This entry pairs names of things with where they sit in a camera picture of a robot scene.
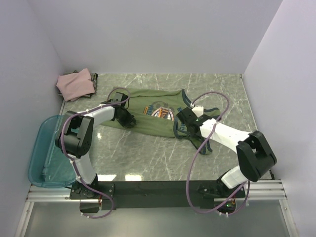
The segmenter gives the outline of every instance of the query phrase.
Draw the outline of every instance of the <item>wall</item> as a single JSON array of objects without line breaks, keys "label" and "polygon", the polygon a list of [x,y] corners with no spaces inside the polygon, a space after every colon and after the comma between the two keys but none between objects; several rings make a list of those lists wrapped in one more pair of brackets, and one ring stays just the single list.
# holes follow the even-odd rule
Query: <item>wall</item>
[{"label": "wall", "polygon": [[61,105],[63,67],[25,0],[0,7],[0,230],[13,236],[30,183],[27,169],[40,124]]},{"label": "wall", "polygon": [[301,237],[315,236],[316,2],[284,0],[244,75]]},{"label": "wall", "polygon": [[244,73],[281,0],[29,0],[68,71]]}]

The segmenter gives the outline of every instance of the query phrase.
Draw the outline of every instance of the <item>folded pink cloth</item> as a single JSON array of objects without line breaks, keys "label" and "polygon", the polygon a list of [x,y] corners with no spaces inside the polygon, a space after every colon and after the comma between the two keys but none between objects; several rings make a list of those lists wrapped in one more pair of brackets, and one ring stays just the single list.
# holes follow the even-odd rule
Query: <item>folded pink cloth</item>
[{"label": "folded pink cloth", "polygon": [[75,101],[80,96],[94,93],[91,75],[87,68],[79,73],[59,76],[57,85],[65,101]]}]

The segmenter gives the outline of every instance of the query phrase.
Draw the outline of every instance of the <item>teal plastic bin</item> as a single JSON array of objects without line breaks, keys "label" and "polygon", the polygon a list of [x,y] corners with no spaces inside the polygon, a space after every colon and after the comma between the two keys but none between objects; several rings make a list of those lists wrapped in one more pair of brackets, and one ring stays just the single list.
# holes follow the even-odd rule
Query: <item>teal plastic bin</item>
[{"label": "teal plastic bin", "polygon": [[55,146],[62,117],[52,116],[39,128],[28,171],[30,182],[38,187],[60,188],[69,186],[76,180],[68,158]]}]

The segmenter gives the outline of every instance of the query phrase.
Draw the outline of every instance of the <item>marble table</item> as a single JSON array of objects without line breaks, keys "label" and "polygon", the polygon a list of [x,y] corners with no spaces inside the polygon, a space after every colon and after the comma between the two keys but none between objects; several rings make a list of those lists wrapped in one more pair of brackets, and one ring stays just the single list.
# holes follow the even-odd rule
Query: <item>marble table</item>
[{"label": "marble table", "polygon": [[[223,124],[244,131],[254,131],[256,124],[240,74],[100,74],[96,95],[66,102],[64,110],[83,111],[105,101],[114,86],[158,90],[185,89],[193,100],[200,94],[215,90],[225,93],[231,101]],[[207,95],[198,105],[223,110],[226,100]],[[238,164],[230,149],[211,142],[212,154],[199,155],[192,171],[192,180],[214,180]],[[185,180],[196,149],[188,140],[154,137],[99,125],[93,133],[91,163],[101,181]],[[263,179],[271,179],[267,173]]]}]

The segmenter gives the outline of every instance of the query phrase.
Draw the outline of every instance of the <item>green t-shirt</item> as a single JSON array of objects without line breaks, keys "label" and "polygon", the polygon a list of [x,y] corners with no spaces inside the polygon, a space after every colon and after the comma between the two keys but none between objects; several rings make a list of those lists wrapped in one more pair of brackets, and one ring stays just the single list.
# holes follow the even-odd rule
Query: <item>green t-shirt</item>
[{"label": "green t-shirt", "polygon": [[[152,136],[188,138],[195,147],[199,147],[203,140],[197,141],[187,136],[186,127],[178,118],[177,113],[186,107],[190,107],[191,101],[186,96],[184,90],[162,91],[149,89],[129,88],[129,104],[126,103],[128,111],[135,116],[136,125],[133,128],[123,128],[119,122],[106,121],[102,125],[115,127],[119,129],[130,130]],[[117,92],[126,94],[123,89],[117,89]],[[204,113],[210,117],[217,118],[220,115],[218,108],[204,110]]]}]

